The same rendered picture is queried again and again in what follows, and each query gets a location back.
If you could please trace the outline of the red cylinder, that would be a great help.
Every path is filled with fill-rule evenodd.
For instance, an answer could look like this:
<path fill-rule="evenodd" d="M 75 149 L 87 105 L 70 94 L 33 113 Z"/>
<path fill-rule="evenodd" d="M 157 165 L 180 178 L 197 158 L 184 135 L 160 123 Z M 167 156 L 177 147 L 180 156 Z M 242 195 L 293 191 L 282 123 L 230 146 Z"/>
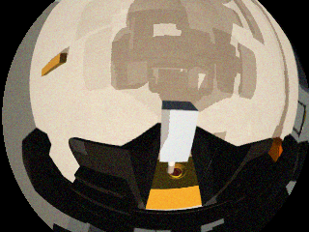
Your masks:
<path fill-rule="evenodd" d="M 182 171 L 178 167 L 175 167 L 174 173 L 170 174 L 170 175 L 171 175 L 171 177 L 179 178 L 179 177 L 182 176 Z"/>

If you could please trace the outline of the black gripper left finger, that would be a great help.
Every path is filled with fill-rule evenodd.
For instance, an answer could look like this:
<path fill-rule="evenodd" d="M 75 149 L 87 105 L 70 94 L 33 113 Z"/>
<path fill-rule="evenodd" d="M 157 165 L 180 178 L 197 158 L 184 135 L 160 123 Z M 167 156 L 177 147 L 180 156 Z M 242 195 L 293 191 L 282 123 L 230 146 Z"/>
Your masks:
<path fill-rule="evenodd" d="M 92 142 L 75 136 L 69 139 L 70 151 L 78 165 L 125 178 L 138 202 L 138 208 L 146 209 L 161 151 L 161 127 L 162 123 L 155 124 L 123 146 Z"/>

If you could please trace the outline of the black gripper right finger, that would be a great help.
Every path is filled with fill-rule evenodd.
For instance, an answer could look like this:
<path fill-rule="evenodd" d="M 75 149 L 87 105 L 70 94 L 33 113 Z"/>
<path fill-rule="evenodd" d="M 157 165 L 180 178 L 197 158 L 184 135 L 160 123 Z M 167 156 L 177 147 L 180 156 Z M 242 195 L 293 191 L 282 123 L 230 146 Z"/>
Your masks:
<path fill-rule="evenodd" d="M 190 152 L 200 187 L 201 206 L 215 204 L 217 194 L 231 184 L 244 164 L 269 152 L 273 140 L 256 140 L 236 147 L 196 127 Z"/>

